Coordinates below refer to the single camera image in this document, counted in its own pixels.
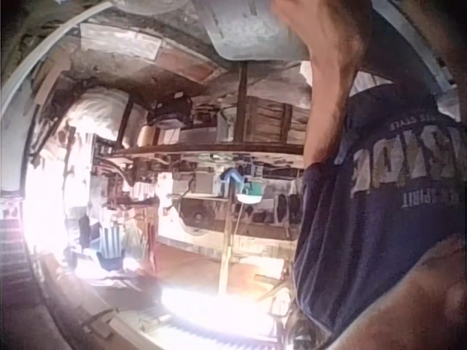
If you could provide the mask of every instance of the person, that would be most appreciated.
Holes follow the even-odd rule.
[[[299,307],[330,349],[452,349],[467,316],[465,125],[412,86],[348,99],[369,0],[276,0],[273,10],[312,66]]]

